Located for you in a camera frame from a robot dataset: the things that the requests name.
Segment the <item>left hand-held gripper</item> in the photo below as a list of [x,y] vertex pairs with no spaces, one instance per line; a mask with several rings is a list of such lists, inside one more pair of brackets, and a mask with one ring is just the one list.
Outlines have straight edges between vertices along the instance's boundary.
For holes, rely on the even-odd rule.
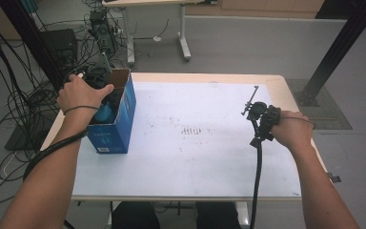
[[83,79],[94,89],[102,89],[108,83],[112,68],[104,52],[101,52],[95,65],[88,69]]

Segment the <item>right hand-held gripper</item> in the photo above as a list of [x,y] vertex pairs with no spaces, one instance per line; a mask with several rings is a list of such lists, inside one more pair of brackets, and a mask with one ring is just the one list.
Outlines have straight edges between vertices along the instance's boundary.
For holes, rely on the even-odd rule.
[[259,89],[254,86],[251,98],[245,103],[245,108],[241,113],[247,120],[252,122],[254,128],[254,138],[250,145],[259,148],[264,140],[272,141],[274,139],[271,130],[277,125],[280,119],[281,110],[273,105],[267,106],[264,102],[253,102],[254,96]]

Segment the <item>blue plastic bottle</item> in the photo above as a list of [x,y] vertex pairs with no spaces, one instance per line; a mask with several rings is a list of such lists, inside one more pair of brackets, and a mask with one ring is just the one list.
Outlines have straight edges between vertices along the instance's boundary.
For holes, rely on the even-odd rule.
[[109,104],[102,104],[96,114],[93,116],[97,123],[111,124],[114,121],[114,113]]

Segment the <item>blue cardboard box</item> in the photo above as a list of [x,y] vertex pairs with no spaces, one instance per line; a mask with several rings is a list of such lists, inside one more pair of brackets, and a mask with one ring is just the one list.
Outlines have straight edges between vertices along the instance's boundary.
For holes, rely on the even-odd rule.
[[136,106],[131,71],[113,70],[107,84],[112,84],[114,90],[102,100],[101,105],[109,104],[112,107],[114,121],[104,124],[92,118],[88,126],[88,138],[99,154],[126,154]]

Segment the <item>person's left hand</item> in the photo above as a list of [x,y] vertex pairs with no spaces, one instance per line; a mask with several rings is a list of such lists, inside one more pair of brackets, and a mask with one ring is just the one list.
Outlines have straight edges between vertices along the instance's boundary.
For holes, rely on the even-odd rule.
[[71,74],[68,79],[57,97],[62,112],[80,105],[100,108],[102,100],[114,90],[112,84],[107,84],[102,89],[94,89],[76,74]]

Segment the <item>person's right hand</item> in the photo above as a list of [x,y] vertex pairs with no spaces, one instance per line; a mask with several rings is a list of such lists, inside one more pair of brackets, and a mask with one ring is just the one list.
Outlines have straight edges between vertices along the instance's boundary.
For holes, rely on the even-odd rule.
[[311,147],[313,124],[301,112],[282,111],[272,128],[274,138],[291,152]]

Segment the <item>black wrist band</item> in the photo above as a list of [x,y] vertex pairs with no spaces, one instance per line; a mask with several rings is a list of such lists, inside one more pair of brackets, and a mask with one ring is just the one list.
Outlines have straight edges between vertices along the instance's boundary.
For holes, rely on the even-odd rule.
[[80,106],[75,106],[75,107],[69,108],[66,111],[63,111],[63,115],[66,115],[68,112],[71,112],[73,110],[82,109],[82,108],[84,108],[84,109],[92,109],[92,110],[96,110],[96,111],[99,110],[99,108],[97,108],[97,107],[88,106],[88,105],[80,105]]

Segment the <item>grey computer tower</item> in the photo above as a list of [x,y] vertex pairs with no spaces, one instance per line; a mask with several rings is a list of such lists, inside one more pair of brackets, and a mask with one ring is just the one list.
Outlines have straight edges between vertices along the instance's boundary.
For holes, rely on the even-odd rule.
[[116,51],[113,29],[109,24],[106,10],[92,10],[90,14],[91,30],[101,52],[107,55]]

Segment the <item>black equipment box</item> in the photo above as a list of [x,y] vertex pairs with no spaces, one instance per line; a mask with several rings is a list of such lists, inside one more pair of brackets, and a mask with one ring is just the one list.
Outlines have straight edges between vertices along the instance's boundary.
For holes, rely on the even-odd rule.
[[77,40],[72,29],[41,31],[49,51],[61,64],[73,64],[77,60]]

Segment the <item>white desk with metal legs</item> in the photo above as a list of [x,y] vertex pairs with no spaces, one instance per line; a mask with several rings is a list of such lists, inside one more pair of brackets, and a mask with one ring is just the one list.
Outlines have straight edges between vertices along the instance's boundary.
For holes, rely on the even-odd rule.
[[186,40],[186,5],[198,4],[204,0],[102,0],[102,5],[106,8],[117,8],[121,11],[124,32],[126,35],[127,46],[127,63],[133,66],[135,63],[135,51],[133,36],[129,26],[128,8],[130,7],[147,7],[161,5],[177,5],[179,7],[180,31],[177,33],[178,41],[181,47],[183,58],[190,61],[192,58],[189,45]]

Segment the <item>person's legs in dark trousers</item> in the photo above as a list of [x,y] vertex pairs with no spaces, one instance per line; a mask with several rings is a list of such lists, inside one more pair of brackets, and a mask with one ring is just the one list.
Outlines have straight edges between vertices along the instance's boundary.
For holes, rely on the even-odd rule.
[[[241,229],[232,202],[197,202],[196,229]],[[112,229],[161,229],[149,202],[123,201],[112,211]]]

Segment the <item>black metal frame post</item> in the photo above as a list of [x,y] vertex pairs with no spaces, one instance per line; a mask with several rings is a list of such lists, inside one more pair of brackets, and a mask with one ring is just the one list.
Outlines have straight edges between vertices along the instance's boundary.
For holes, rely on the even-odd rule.
[[52,86],[59,91],[63,86],[63,74],[43,41],[40,30],[23,7],[21,0],[0,0],[0,8],[29,48],[30,53]]
[[299,106],[315,107],[318,105],[316,99],[318,94],[365,28],[366,0],[362,0],[340,30],[310,80],[300,92],[295,93],[295,101]]

